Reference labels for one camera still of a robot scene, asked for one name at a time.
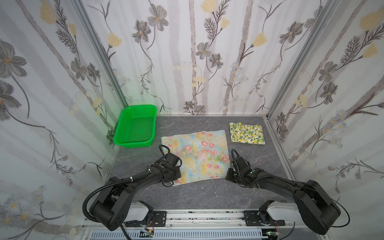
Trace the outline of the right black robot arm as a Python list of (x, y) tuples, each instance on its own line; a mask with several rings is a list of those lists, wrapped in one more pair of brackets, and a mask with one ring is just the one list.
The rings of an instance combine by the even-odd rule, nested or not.
[(294, 201), (304, 224), (319, 235), (325, 235), (341, 215), (337, 201), (319, 183), (292, 181), (259, 168), (252, 169), (250, 163), (240, 156), (233, 157), (226, 180), (244, 188), (268, 190)]

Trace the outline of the pastel floral skirt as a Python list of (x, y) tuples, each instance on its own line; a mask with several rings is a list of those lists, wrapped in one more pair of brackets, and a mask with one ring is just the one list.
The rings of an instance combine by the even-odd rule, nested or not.
[(226, 177), (230, 157), (224, 130), (161, 137), (161, 142), (182, 160), (174, 185)]

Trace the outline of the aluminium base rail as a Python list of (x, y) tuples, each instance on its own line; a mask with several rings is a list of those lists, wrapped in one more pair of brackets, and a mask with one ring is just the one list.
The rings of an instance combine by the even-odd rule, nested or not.
[[(162, 210), (167, 211), (167, 220), (165, 227), (149, 227), (155, 229), (240, 229), (251, 228), (246, 226), (244, 221), (244, 211), (259, 211), (258, 209), (250, 210)], [(143, 220), (150, 210), (144, 210), (134, 206), (129, 211), (128, 216), (123, 224), (130, 224), (131, 228), (145, 227)], [(295, 225), (298, 228), (307, 228), (302, 220), (299, 219), (299, 212), (295, 208), (281, 208), (280, 206), (273, 208), (273, 220), (285, 221), (285, 226), (278, 227), (252, 227), (252, 228), (284, 228)]]

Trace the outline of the lemon print yellow skirt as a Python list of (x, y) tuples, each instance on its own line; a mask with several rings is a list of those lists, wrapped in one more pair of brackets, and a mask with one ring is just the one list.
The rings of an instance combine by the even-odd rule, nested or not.
[(230, 137), (233, 143), (264, 145), (265, 138), (261, 125), (230, 123)]

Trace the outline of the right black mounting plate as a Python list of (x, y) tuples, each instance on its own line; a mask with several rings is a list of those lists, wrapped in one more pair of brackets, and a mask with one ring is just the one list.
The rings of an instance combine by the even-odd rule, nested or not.
[(273, 220), (266, 211), (244, 211), (247, 227), (278, 227), (285, 226), (285, 221)]

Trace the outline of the green plastic basket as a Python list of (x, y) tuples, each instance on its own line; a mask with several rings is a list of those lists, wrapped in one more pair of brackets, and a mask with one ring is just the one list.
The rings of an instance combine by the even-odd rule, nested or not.
[(157, 107), (136, 105), (122, 110), (114, 135), (114, 143), (124, 148), (143, 148), (155, 138)]

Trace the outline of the black mounting plate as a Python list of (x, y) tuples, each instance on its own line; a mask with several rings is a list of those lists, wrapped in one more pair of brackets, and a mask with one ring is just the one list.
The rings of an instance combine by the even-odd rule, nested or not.
[(148, 212), (143, 220), (145, 227), (165, 227), (167, 220), (167, 211)]
[(278, 227), (285, 226), (285, 221), (273, 220), (266, 211), (244, 211), (247, 227)]

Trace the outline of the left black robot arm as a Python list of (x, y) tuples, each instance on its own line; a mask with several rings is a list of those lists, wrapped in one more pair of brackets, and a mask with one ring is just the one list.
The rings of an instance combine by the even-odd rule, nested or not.
[(137, 175), (110, 178), (104, 186), (85, 198), (82, 205), (84, 216), (110, 231), (116, 230), (125, 222), (135, 194), (158, 183), (164, 186), (166, 183), (173, 184), (181, 178), (182, 163), (179, 157), (167, 153)]

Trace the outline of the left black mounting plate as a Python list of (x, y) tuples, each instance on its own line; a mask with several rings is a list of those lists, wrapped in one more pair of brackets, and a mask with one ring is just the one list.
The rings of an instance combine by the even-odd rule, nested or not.
[(145, 227), (165, 227), (167, 220), (167, 211), (148, 212), (143, 220)]

